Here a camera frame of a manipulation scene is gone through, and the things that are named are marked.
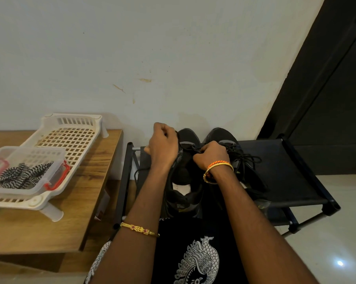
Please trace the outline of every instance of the white plastic leg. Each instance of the white plastic leg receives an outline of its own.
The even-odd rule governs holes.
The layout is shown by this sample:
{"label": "white plastic leg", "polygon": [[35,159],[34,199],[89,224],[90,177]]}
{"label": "white plastic leg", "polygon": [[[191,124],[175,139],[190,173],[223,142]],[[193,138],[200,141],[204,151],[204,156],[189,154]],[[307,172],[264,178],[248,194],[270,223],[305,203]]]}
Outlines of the white plastic leg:
{"label": "white plastic leg", "polygon": [[64,212],[56,208],[55,206],[51,205],[49,202],[45,207],[39,210],[42,214],[46,217],[50,218],[53,222],[59,221],[62,216],[64,216]]}
{"label": "white plastic leg", "polygon": [[108,137],[108,132],[103,121],[100,123],[100,131],[102,133],[102,138]]}

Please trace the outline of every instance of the person's left hand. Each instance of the person's left hand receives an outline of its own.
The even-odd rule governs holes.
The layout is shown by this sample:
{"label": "person's left hand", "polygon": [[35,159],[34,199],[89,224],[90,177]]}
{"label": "person's left hand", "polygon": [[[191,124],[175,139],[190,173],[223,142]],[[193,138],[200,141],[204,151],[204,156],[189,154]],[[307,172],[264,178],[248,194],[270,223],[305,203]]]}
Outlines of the person's left hand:
{"label": "person's left hand", "polygon": [[178,155],[178,138],[174,128],[155,123],[152,138],[144,151],[152,158],[152,167],[169,170]]}

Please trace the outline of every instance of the brown scuff mark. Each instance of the brown scuff mark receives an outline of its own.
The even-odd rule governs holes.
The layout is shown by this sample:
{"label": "brown scuff mark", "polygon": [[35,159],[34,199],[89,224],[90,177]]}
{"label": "brown scuff mark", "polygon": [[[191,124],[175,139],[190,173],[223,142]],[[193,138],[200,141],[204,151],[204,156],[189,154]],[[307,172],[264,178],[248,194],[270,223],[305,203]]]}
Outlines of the brown scuff mark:
{"label": "brown scuff mark", "polygon": [[123,89],[119,88],[117,85],[114,85],[114,87],[117,88],[118,90],[121,90],[123,93],[125,93],[125,91]]}
{"label": "brown scuff mark", "polygon": [[139,81],[142,81],[142,82],[152,82],[151,79],[139,79]]}

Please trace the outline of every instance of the pair of shoes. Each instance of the pair of shoes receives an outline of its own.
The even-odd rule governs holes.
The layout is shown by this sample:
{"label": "pair of shoes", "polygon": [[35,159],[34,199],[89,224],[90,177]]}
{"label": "pair of shoes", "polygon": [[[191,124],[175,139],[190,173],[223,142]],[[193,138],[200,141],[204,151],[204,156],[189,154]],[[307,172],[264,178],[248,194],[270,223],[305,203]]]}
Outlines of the pair of shoes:
{"label": "pair of shoes", "polygon": [[[213,187],[203,181],[204,171],[192,158],[196,153],[200,153],[202,145],[197,135],[189,128],[180,130],[177,136],[179,153],[167,177],[161,215],[162,217],[181,215],[201,217],[203,191],[207,187],[213,191]],[[231,164],[240,181],[250,183],[253,188],[258,187],[261,191],[265,189],[266,185],[254,169],[255,164],[261,162],[260,157],[244,153],[236,138],[223,128],[213,129],[205,138],[204,145],[211,141],[216,141],[226,147]],[[190,185],[190,192],[185,195],[174,189],[174,186],[188,185]]]}

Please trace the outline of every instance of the clear plastic container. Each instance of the clear plastic container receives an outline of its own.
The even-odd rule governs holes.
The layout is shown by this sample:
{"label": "clear plastic container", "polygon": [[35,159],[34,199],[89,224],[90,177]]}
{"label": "clear plastic container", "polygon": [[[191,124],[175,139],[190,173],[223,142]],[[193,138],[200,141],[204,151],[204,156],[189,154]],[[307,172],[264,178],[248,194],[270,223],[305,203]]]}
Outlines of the clear plastic container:
{"label": "clear plastic container", "polygon": [[44,191],[52,191],[62,183],[70,170],[65,159],[63,148],[39,148],[39,147],[2,147],[0,148],[0,175],[10,167],[17,167],[24,163],[28,167],[34,167],[43,163],[52,165],[41,177],[36,185],[30,185],[25,189],[4,188],[0,185],[0,197],[8,195],[25,196],[25,198],[38,195]]}

